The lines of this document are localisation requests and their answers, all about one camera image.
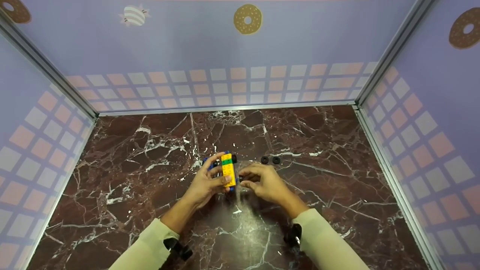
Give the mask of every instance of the sleeve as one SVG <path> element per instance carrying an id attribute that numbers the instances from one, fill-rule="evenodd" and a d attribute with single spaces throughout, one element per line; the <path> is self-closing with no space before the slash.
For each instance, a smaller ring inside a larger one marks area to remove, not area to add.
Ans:
<path id="1" fill-rule="evenodd" d="M 158 270 L 170 255 L 163 240 L 172 237 L 178 239 L 179 235 L 159 219 L 154 219 L 109 270 Z"/>
<path id="2" fill-rule="evenodd" d="M 293 220 L 302 227 L 300 250 L 322 270 L 368 270 L 367 265 L 315 209 Z"/>

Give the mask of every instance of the cuff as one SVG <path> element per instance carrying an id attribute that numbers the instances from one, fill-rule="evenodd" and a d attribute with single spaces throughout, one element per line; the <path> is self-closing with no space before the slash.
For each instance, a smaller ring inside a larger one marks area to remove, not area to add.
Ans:
<path id="1" fill-rule="evenodd" d="M 300 250 L 308 256 L 312 255 L 317 245 L 318 236 L 335 233 L 328 221 L 316 209 L 308 209 L 298 215 L 293 223 L 301 226 Z"/>
<path id="2" fill-rule="evenodd" d="M 145 243 L 152 252 L 158 253 L 161 257 L 168 257 L 170 252 L 163 244 L 163 240 L 172 237 L 178 239 L 179 235 L 163 224 L 159 219 L 154 219 L 152 223 L 140 233 L 138 240 Z"/>

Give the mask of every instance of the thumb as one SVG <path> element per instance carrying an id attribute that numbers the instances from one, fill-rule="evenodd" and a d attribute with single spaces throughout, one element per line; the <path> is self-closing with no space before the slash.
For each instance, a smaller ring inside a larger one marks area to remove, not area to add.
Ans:
<path id="1" fill-rule="evenodd" d="M 230 175 L 220 176 L 211 180 L 211 186 L 212 187 L 223 186 L 228 182 L 230 182 L 230 180 L 232 180 L 232 177 Z"/>
<path id="2" fill-rule="evenodd" d="M 252 181 L 244 180 L 240 183 L 241 186 L 247 187 L 255 192 L 258 189 L 258 184 Z"/>

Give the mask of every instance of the black wheel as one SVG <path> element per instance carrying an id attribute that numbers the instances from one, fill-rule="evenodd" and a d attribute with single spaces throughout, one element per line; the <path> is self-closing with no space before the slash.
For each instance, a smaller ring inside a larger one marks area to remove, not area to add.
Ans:
<path id="1" fill-rule="evenodd" d="M 262 164 L 268 164 L 268 161 L 269 161 L 269 160 L 268 160 L 268 157 L 266 157 L 266 156 L 263 156 L 263 157 L 260 159 L 260 162 L 261 162 Z"/>
<path id="2" fill-rule="evenodd" d="M 272 162 L 273 162 L 273 164 L 280 164 L 280 158 L 279 157 L 273 157 Z"/>

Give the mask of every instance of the donut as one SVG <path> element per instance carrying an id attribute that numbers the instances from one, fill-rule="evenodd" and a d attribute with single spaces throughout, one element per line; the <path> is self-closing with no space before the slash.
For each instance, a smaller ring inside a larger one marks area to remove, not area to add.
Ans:
<path id="1" fill-rule="evenodd" d="M 4 3 L 10 4 L 13 11 L 5 8 Z M 32 19 L 27 7 L 20 0 L 0 0 L 0 8 L 7 13 L 14 23 L 26 24 Z"/>
<path id="2" fill-rule="evenodd" d="M 473 25 L 472 31 L 465 34 L 467 25 Z M 472 8 L 460 15 L 450 29 L 448 41 L 457 49 L 468 49 L 480 40 L 480 8 Z"/>
<path id="3" fill-rule="evenodd" d="M 250 23 L 245 22 L 247 17 L 250 18 Z M 252 4 L 243 5 L 235 11 L 233 24 L 243 35 L 253 34 L 262 26 L 262 12 Z"/>

